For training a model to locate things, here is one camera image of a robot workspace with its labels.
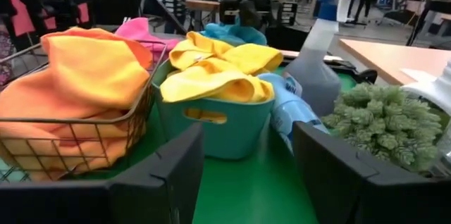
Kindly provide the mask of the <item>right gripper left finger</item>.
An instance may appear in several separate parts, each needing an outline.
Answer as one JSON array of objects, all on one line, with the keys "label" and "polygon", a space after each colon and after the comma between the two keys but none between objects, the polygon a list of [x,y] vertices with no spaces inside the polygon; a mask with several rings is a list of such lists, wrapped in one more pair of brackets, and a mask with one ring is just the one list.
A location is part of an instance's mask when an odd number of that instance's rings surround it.
[{"label": "right gripper left finger", "polygon": [[0,185],[0,224],[192,224],[204,165],[201,123],[107,180]]}]

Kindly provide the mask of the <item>pink and black chair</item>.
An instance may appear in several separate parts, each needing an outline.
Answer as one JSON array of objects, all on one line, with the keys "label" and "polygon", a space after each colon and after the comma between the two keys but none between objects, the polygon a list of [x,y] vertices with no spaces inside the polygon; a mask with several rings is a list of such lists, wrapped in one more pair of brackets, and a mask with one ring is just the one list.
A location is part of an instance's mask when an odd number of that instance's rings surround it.
[{"label": "pink and black chair", "polygon": [[0,0],[0,24],[6,27],[13,47],[20,51],[39,38],[68,28],[93,27],[94,0]]}]

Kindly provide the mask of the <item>clear spray bottle blue trigger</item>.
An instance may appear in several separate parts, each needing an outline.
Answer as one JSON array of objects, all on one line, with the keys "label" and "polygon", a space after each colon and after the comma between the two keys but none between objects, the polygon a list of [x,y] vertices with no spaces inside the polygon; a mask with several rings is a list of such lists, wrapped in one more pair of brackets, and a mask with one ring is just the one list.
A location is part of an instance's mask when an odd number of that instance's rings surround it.
[{"label": "clear spray bottle blue trigger", "polygon": [[334,101],[341,90],[338,75],[324,62],[328,48],[339,30],[339,24],[348,20],[351,0],[318,0],[320,9],[299,55],[286,68],[284,76],[302,87],[302,98],[319,116],[333,112]]}]

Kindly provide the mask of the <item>grey-green bumpy sponge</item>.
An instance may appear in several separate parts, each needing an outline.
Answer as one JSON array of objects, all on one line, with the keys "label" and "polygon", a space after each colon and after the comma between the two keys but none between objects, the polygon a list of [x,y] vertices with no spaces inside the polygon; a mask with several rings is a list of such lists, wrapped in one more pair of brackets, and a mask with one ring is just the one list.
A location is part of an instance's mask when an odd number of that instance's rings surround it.
[{"label": "grey-green bumpy sponge", "polygon": [[415,173],[427,171],[438,156],[440,116],[398,86],[358,84],[321,120],[332,135]]}]

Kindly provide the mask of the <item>green table mat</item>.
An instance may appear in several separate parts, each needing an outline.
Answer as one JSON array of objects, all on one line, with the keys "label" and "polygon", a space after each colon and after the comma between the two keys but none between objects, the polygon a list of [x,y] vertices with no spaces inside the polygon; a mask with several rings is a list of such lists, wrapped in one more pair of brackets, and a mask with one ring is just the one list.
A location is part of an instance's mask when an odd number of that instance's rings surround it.
[{"label": "green table mat", "polygon": [[[206,156],[192,224],[316,224],[292,154],[269,117],[256,149],[238,159]],[[166,140],[159,114],[159,139]]]}]

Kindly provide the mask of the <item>orange microfiber towel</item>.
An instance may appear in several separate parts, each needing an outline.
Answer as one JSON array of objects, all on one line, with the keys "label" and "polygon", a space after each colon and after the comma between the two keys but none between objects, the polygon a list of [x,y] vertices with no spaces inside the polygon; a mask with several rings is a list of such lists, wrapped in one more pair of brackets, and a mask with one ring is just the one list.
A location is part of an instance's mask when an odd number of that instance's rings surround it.
[{"label": "orange microfiber towel", "polygon": [[42,48],[52,56],[68,57],[69,53],[82,58],[110,56],[119,61],[138,62],[144,69],[152,65],[152,53],[139,42],[120,37],[100,28],[72,27],[63,32],[53,32],[40,38]]},{"label": "orange microfiber towel", "polygon": [[21,77],[0,92],[0,117],[112,118],[130,108],[104,108],[76,101],[57,89],[49,69]]},{"label": "orange microfiber towel", "polygon": [[58,90],[76,101],[108,108],[130,108],[149,79],[138,62],[98,56],[49,55],[50,72]]}]

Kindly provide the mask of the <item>blue microfiber towel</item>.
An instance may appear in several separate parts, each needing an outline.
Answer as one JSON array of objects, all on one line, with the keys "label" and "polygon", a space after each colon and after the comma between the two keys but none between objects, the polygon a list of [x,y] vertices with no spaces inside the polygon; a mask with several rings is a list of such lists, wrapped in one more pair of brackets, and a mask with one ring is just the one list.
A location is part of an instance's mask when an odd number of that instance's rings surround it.
[{"label": "blue microfiber towel", "polygon": [[267,39],[263,33],[253,27],[241,26],[240,24],[209,23],[199,33],[233,46],[243,44],[267,45]]}]

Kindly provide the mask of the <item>pink microfiber towel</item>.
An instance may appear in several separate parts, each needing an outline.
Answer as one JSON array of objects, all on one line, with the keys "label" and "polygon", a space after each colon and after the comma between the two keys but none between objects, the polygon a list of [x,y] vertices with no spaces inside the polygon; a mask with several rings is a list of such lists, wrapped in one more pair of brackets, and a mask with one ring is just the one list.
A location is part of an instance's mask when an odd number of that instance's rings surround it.
[{"label": "pink microfiber towel", "polygon": [[149,23],[146,18],[133,18],[125,21],[115,31],[115,34],[138,41],[142,46],[151,51],[155,62],[160,58],[166,59],[168,53],[179,42],[177,39],[164,39],[152,35],[149,31]]}]

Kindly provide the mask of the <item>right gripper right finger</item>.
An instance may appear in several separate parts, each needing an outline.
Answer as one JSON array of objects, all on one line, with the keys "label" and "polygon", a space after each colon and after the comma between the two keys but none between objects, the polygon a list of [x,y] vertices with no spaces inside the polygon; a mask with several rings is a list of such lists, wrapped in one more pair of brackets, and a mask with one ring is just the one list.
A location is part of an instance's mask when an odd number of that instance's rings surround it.
[{"label": "right gripper right finger", "polygon": [[292,149],[319,224],[451,224],[451,179],[411,173],[303,122]]}]

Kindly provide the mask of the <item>blue label bottle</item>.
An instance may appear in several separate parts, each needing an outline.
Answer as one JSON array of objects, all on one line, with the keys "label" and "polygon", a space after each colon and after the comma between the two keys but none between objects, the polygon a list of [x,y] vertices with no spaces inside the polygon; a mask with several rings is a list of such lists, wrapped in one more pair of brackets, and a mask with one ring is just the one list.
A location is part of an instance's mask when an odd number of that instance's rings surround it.
[{"label": "blue label bottle", "polygon": [[262,73],[260,80],[269,82],[273,86],[275,100],[271,109],[270,123],[280,135],[288,150],[293,154],[292,124],[302,121],[326,134],[328,129],[320,118],[313,112],[311,106],[301,98],[302,86],[292,77],[283,77],[275,73]]}]

